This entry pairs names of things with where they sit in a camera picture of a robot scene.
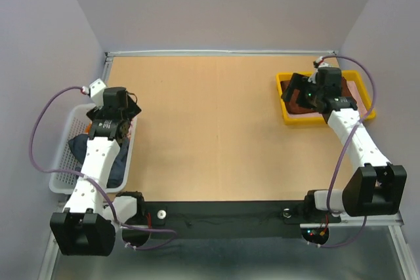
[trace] wooden table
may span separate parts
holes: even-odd
[[[328,188],[342,146],[327,126],[285,126],[275,79],[312,71],[316,57],[115,57],[108,86],[127,87],[143,110],[125,190],[147,201],[251,201]],[[336,188],[351,176],[346,158]]]

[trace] clothing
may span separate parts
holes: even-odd
[[[73,139],[68,140],[70,151],[76,160],[78,160],[81,164],[85,162],[88,139],[89,136],[87,134],[80,134]],[[111,167],[110,177],[108,179],[108,183],[106,184],[107,188],[116,188],[123,182],[125,164],[127,162],[129,152],[129,144],[130,140],[128,138],[123,140],[119,153],[117,154],[117,157]]]

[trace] gray wall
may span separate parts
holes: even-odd
[[[385,155],[405,166],[404,233],[420,266],[420,0],[369,0],[341,52],[363,62],[378,87],[369,131]]]
[[[30,165],[28,140],[46,101],[69,85],[90,83],[103,51],[76,0],[0,0],[0,273],[37,279],[57,195]],[[35,152],[51,165],[70,109],[87,99],[63,96],[41,122]]]
[[[367,0],[78,0],[105,51],[338,49]]]

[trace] white basket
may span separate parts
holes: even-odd
[[[81,164],[77,162],[68,146],[68,140],[76,137],[78,134],[85,132],[86,127],[89,125],[91,120],[86,116],[86,113],[95,107],[94,104],[82,104],[76,106],[70,113],[66,126],[64,127],[64,133],[62,135],[60,145],[56,157],[54,159],[54,169],[65,169],[75,170],[76,167],[81,168]],[[129,144],[129,150],[127,153],[127,162],[125,165],[124,179],[120,186],[116,188],[106,188],[107,193],[117,193],[121,191],[128,179],[130,171],[131,154],[133,152],[134,137],[136,131],[137,117],[133,119],[131,127],[131,139]],[[67,173],[52,173],[50,178],[50,190],[55,193],[65,193],[71,195],[76,186],[77,178],[75,175]]]

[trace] yellow plastic tray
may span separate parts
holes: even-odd
[[[307,75],[307,76],[312,75],[312,72],[299,72],[299,73],[302,75]],[[372,101],[369,97],[369,94],[366,90],[365,85],[363,84],[362,77],[360,77],[360,74],[356,70],[344,70],[342,71],[342,74],[343,74],[343,77],[347,81],[354,81],[356,83],[358,92],[360,94],[360,98],[362,99],[364,106],[368,110],[372,104]],[[280,85],[280,82],[290,80],[292,75],[293,73],[291,72],[281,72],[276,75],[277,89],[278,89],[278,94],[280,97],[280,105],[282,106],[284,123],[286,125],[324,125],[325,121],[322,117],[295,118],[295,117],[288,116],[286,106],[284,104],[284,101],[282,100],[283,90],[282,90],[282,86]],[[376,117],[376,112],[375,110],[373,110],[366,119],[373,119],[375,117]]]

